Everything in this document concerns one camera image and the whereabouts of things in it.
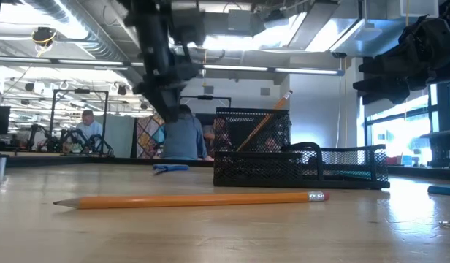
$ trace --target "blue shirt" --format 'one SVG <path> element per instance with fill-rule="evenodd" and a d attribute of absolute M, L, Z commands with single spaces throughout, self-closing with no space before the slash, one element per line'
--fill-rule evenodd
<path fill-rule="evenodd" d="M 76 129 L 81 130 L 87 140 L 90 139 L 90 137 L 94 134 L 102 135 L 103 133 L 102 125 L 96 121 L 92 122 L 89 126 L 86 126 L 81 122 L 76 126 Z"/>
<path fill-rule="evenodd" d="M 180 115 L 174 123 L 166 123 L 164 132 L 164 150 L 161 157 L 166 159 L 206 158 L 201 122 L 191 115 Z"/>

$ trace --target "mesh pencil holder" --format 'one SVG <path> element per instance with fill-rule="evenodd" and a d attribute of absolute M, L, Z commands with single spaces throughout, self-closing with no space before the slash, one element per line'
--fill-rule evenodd
<path fill-rule="evenodd" d="M 217 118 L 215 186 L 389 187 L 385 145 L 361 148 L 320 148 L 314 142 L 290 145 L 289 117 L 285 110 L 219 108 Z M 249 134 L 265 118 L 266 125 L 249 139 Z"/>

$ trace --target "table surface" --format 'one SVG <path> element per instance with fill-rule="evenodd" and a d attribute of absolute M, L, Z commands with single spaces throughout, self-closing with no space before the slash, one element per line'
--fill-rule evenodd
<path fill-rule="evenodd" d="M 214 188 L 212 168 L 154 176 L 142 165 L 7 170 L 0 185 L 0 263 L 450 262 L 450 197 L 426 180 L 329 190 L 328 202 L 73 210 L 53 201 L 98 194 L 306 191 Z"/>

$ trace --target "monitor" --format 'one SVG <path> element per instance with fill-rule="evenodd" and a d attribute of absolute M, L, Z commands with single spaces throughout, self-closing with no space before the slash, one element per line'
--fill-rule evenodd
<path fill-rule="evenodd" d="M 10 113 L 11 107 L 0 106 L 0 134 L 7 134 Z"/>

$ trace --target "pencil eraser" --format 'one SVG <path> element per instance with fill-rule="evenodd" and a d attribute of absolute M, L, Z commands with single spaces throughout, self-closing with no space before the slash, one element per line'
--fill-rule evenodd
<path fill-rule="evenodd" d="M 428 187 L 428 193 L 450 195 L 450 186 L 430 186 Z"/>

